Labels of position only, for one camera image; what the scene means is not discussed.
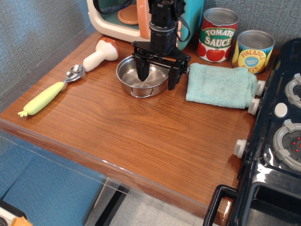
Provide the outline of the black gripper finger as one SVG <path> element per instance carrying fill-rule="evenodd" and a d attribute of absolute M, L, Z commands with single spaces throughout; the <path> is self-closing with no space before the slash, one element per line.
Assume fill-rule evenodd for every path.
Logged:
<path fill-rule="evenodd" d="M 172 67 L 169 69 L 168 74 L 168 90 L 175 89 L 176 84 L 181 78 L 181 69 L 177 67 Z"/>
<path fill-rule="evenodd" d="M 145 81 L 149 76 L 150 63 L 144 58 L 135 58 L 135 66 L 137 70 L 137 76 L 140 81 Z"/>

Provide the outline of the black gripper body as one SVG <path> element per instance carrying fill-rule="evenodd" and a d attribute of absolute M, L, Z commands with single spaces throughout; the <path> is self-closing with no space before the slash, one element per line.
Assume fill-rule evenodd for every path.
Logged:
<path fill-rule="evenodd" d="M 168 27 L 156 26 L 150 22 L 150 41 L 133 41 L 133 58 L 144 58 L 147 62 L 165 68 L 179 67 L 181 74 L 189 71 L 190 56 L 176 46 L 178 23 Z"/>

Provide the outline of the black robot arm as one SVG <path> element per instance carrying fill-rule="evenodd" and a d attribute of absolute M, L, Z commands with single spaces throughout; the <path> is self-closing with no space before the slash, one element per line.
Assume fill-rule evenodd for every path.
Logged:
<path fill-rule="evenodd" d="M 168 69 L 168 89 L 173 90 L 181 75 L 189 70 L 191 57 L 176 46 L 182 41 L 178 36 L 178 24 L 182 22 L 186 27 L 182 14 L 186 2 L 183 0 L 150 0 L 151 21 L 150 41 L 134 41 L 133 59 L 137 76 L 145 81 L 149 76 L 150 65 L 157 65 Z"/>

